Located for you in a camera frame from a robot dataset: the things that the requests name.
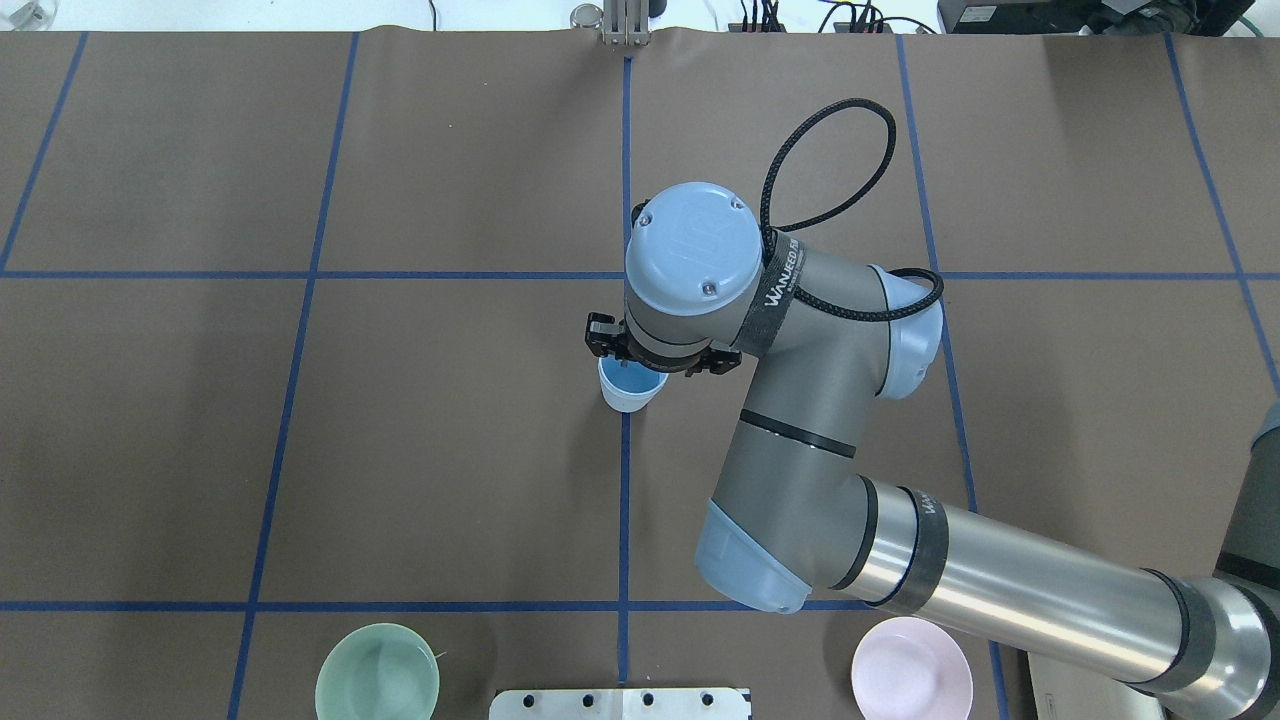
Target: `black rubber ring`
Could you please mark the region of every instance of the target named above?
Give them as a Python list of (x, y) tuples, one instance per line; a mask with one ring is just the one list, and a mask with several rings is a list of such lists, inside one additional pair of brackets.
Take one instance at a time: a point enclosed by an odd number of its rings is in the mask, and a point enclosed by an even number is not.
[(1217, 648), (1217, 623), (1213, 620), (1213, 611), (1210, 609), (1208, 601), (1198, 589), (1160, 570), (1151, 568), (1143, 568), (1143, 570), (1160, 578), (1174, 593), (1174, 600), (1178, 601), (1178, 610), (1183, 618), (1183, 632), (1178, 643), (1178, 653), (1164, 673), (1142, 683), (1125, 684), (1138, 692), (1151, 694), (1178, 692), (1208, 671), (1210, 662), (1213, 661), (1213, 651)]
[(1266, 562), (1249, 560), (1233, 552), (1222, 552), (1217, 556), (1217, 569), (1242, 580), (1280, 592), (1280, 568), (1272, 568)]
[(876, 544), (876, 527), (879, 524), (879, 497), (876, 495), (876, 486), (865, 475), (859, 477), (863, 479), (863, 484), (867, 486), (867, 527), (863, 529), (863, 544), (858, 548), (854, 564), (849, 566), (845, 577), (838, 583), (831, 585), (833, 591), (842, 591), (854, 583), (867, 565), (867, 559), (872, 553), (872, 546)]
[(1262, 626), (1266, 628), (1267, 637), (1271, 639), (1271, 666), (1267, 669), (1267, 679), (1262, 683), (1262, 692), (1258, 693), (1258, 700), (1253, 701), (1248, 710), (1233, 720), (1263, 720), (1280, 706), (1280, 618), (1276, 618), (1271, 606), (1253, 591), (1240, 585), (1233, 587), (1240, 591), (1244, 600), (1248, 600), (1249, 605), (1253, 606), (1253, 611), (1258, 614), (1258, 619), (1262, 620)]
[(803, 428), (783, 423), (782, 420), (774, 420), (773, 418), (767, 418), (759, 413), (753, 413), (750, 410), (742, 409), (739, 419), (748, 425), (755, 425), (762, 430), (769, 430), (771, 433), (780, 434), (785, 438), (794, 439), (796, 442), (803, 442), (805, 445), (812, 445), (818, 450), (826, 450), (827, 452), (835, 452), (844, 457), (852, 457), (858, 448), (840, 442), (838, 439), (831, 439), (829, 437), (823, 437), (817, 433), (810, 433)]
[(911, 488), (901, 488), (915, 505), (915, 548), (906, 566), (902, 580), (893, 592), (879, 602), (868, 602), (896, 615), (911, 615), (924, 607), (933, 597), (947, 565), (947, 552), (951, 547), (951, 530), (947, 525), (947, 511), (933, 496)]

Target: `gray robotic arm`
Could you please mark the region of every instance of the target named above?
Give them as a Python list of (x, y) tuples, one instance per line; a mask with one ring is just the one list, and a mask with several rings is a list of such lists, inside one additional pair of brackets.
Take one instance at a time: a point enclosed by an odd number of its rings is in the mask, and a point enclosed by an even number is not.
[(1089, 667), (1188, 719), (1280, 719), (1280, 414), (1217, 578), (1120, 566), (864, 478), (852, 459), (873, 401), (923, 379), (941, 287), (763, 232), (728, 190), (663, 191), (635, 214), (623, 319), (588, 320), (593, 352), (660, 372), (759, 357), (696, 550), (710, 585), (782, 614), (828, 587)]

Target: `light blue joint cap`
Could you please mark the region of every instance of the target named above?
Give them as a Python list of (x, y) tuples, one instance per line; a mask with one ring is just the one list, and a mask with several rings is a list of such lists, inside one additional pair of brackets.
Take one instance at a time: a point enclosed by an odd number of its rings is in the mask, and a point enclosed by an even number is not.
[(707, 501), (707, 523), (694, 562), (707, 584), (721, 594), (765, 612), (791, 615), (813, 592), (713, 500)]
[(1258, 441), (1262, 439), (1262, 436), (1276, 428), (1280, 428), (1280, 400), (1271, 406), (1271, 410), (1267, 410), (1267, 416), (1262, 420), (1262, 429), (1258, 430), (1258, 434), (1253, 436), (1253, 442), (1249, 443), (1249, 447), (1257, 445)]
[(673, 184), (631, 228), (627, 282), (654, 310), (705, 315), (755, 290), (760, 227), (731, 191), (709, 182)]

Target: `black band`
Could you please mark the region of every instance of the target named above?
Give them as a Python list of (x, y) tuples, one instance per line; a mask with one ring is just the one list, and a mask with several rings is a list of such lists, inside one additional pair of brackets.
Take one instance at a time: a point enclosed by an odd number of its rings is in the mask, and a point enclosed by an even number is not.
[(831, 439), (829, 437), (823, 437), (817, 433), (810, 433), (803, 428), (783, 423), (782, 420), (774, 420), (773, 418), (765, 418), (759, 413), (753, 413), (750, 410), (742, 409), (739, 419), (748, 425), (755, 425), (762, 430), (769, 430), (773, 434), (782, 436), (796, 442), (803, 442), (805, 445), (812, 445), (818, 450), (826, 450), (827, 452), (835, 452), (836, 455), (842, 455), (845, 457), (852, 457), (858, 448), (851, 445), (845, 445), (838, 439)]
[(915, 548), (911, 551), (911, 561), (893, 592), (884, 600), (868, 605), (895, 615), (911, 615), (924, 607), (933, 597), (933, 591), (938, 589), (938, 580), (947, 565), (951, 530), (946, 509), (933, 496), (911, 488), (902, 491), (915, 505)]
[(872, 553), (872, 544), (876, 543), (876, 525), (879, 523), (879, 498), (876, 495), (876, 486), (865, 475), (859, 477), (863, 479), (863, 484), (867, 486), (867, 527), (863, 528), (863, 544), (858, 548), (854, 564), (849, 566), (845, 577), (838, 583), (831, 585), (833, 591), (842, 591), (854, 583), (858, 574), (863, 571), (863, 566), (867, 565), (867, 557)]
[(1217, 626), (1213, 620), (1213, 610), (1210, 609), (1204, 596), (1192, 585), (1170, 578), (1160, 570), (1143, 568), (1143, 570), (1160, 578), (1162, 583), (1174, 593), (1178, 601), (1178, 611), (1183, 619), (1181, 639), (1178, 643), (1178, 655), (1172, 662), (1160, 675), (1143, 683), (1125, 683), (1130, 688), (1148, 694), (1161, 694), (1178, 692), (1187, 685), (1201, 679), (1208, 665), (1213, 660), (1213, 651), (1217, 647)]
[[(764, 232), (777, 232), (765, 228)], [(746, 319), (737, 331), (733, 347), (748, 355), (763, 357), (773, 346), (773, 340), (778, 337), (778, 328), (782, 327), (791, 299), (795, 297), (796, 283), (800, 282), (800, 272), (804, 269), (804, 243), (794, 237), (787, 237), (787, 247), (780, 247), (773, 258), (768, 260), (760, 273), (760, 284), (755, 288), (755, 297), (746, 310)]]
[(1258, 693), (1258, 700), (1253, 701), (1248, 710), (1233, 720), (1263, 720), (1271, 715), (1271, 711), (1280, 707), (1280, 619), (1276, 618), (1271, 606), (1253, 591), (1240, 585), (1233, 587), (1240, 591), (1244, 600), (1248, 600), (1249, 605), (1253, 606), (1253, 611), (1258, 614), (1258, 619), (1262, 620), (1262, 626), (1266, 628), (1267, 637), (1271, 639), (1271, 666), (1267, 669), (1267, 679), (1262, 683), (1262, 692)]
[(1280, 568), (1272, 568), (1266, 562), (1249, 560), (1233, 552), (1221, 552), (1217, 556), (1217, 569), (1242, 580), (1280, 592)]

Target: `metal bracket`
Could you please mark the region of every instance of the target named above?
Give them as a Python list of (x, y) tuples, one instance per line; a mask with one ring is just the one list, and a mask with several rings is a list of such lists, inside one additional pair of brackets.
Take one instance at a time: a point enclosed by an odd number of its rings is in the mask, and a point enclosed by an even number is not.
[(637, 688), (506, 691), (489, 705), (489, 720), (750, 720), (751, 691), (735, 688)]
[(605, 45), (649, 45), (649, 0), (604, 0)]

